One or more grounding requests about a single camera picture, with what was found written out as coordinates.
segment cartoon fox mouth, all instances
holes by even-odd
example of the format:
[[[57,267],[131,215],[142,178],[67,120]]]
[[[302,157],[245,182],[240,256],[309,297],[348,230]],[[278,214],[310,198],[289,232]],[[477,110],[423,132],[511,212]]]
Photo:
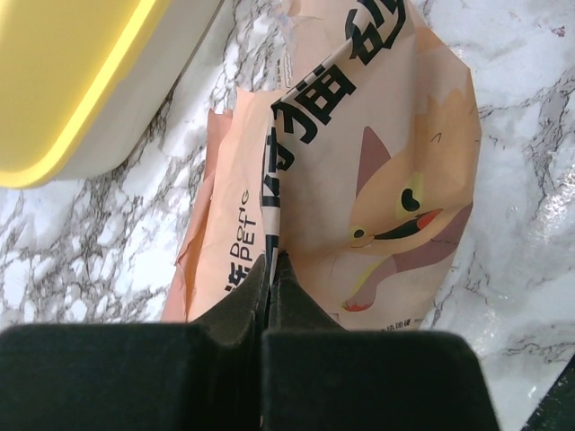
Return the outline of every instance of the cartoon fox mouth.
[[[374,236],[376,240],[398,240],[400,238],[406,238],[412,236],[417,232],[420,232],[426,226],[428,226],[434,219],[441,213],[441,209],[434,209],[428,211],[427,213],[418,214],[413,219],[408,220],[404,224],[400,224],[391,231],[380,233]]]

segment cartoon fox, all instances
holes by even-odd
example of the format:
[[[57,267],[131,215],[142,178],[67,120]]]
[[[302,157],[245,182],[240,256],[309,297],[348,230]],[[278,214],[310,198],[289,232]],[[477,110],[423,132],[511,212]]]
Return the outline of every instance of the cartoon fox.
[[[370,128],[363,132],[349,247],[382,256],[343,308],[361,312],[394,274],[451,256],[471,214],[481,129],[471,76],[441,104],[428,97],[407,146],[391,157]]]

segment white plastic container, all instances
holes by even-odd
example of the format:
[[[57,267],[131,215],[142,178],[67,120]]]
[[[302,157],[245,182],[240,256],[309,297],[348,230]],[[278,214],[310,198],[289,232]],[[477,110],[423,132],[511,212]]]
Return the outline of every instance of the white plastic container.
[[[220,5],[0,0],[0,186],[120,165]]]

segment marble pattern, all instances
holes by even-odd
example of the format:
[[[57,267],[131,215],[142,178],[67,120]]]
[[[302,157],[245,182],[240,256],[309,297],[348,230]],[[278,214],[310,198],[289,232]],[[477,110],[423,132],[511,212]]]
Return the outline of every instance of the marble pattern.
[[[99,178],[0,190],[0,329],[155,321],[203,172],[208,108],[271,88],[276,2],[225,0],[133,154]],[[473,70],[483,141],[475,207],[424,328],[464,336],[504,431],[575,352],[575,7],[416,0]]]

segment heart-shaped eye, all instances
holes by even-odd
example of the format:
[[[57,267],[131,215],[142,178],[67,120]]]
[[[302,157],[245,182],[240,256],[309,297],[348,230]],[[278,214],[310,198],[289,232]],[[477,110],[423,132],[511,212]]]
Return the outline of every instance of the heart-shaped eye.
[[[420,203],[413,197],[412,189],[405,189],[402,193],[402,207],[405,211],[413,212],[420,209]]]

